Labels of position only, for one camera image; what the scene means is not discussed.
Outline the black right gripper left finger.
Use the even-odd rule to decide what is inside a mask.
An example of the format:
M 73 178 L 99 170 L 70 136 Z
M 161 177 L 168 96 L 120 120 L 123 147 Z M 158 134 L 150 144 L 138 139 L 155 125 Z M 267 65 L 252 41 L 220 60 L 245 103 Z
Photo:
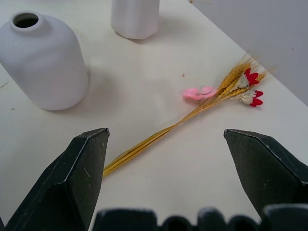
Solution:
M 72 139 L 41 174 L 4 231 L 88 231 L 100 194 L 110 132 Z

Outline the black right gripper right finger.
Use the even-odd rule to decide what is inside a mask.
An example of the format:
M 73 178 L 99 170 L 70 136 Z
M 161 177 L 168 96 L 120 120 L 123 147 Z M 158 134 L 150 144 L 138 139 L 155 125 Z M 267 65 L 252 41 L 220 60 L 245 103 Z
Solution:
M 244 192 L 261 218 L 308 223 L 308 166 L 271 136 L 226 129 Z

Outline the round white ceramic vase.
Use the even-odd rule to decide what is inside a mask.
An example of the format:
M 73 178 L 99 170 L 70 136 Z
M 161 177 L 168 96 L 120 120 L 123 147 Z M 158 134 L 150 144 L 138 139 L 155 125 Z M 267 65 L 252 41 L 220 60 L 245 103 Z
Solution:
M 0 27 L 0 64 L 23 93 L 44 110 L 76 105 L 89 87 L 75 33 L 52 16 L 31 11 L 13 14 Z

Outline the faceted white ceramic vase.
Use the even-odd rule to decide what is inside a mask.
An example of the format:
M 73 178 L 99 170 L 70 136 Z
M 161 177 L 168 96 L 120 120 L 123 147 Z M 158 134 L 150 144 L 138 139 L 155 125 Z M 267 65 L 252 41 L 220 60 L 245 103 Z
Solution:
M 127 39 L 147 39 L 158 30 L 160 0 L 112 0 L 111 27 Z

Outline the dried wheat flower bouquet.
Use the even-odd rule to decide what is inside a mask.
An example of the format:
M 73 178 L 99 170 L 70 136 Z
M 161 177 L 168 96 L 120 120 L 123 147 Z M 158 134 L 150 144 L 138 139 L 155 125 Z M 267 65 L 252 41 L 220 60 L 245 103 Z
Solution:
M 107 177 L 139 154 L 145 152 L 164 136 L 191 118 L 224 101 L 237 100 L 251 107 L 261 106 L 263 101 L 260 97 L 263 95 L 263 92 L 254 89 L 254 87 L 269 75 L 269 70 L 263 68 L 253 57 L 247 54 L 224 77 L 217 89 L 206 86 L 200 90 L 197 88 L 185 90 L 182 95 L 183 99 L 198 103 L 197 107 L 174 125 L 156 132 L 123 152 L 104 167 L 103 177 Z

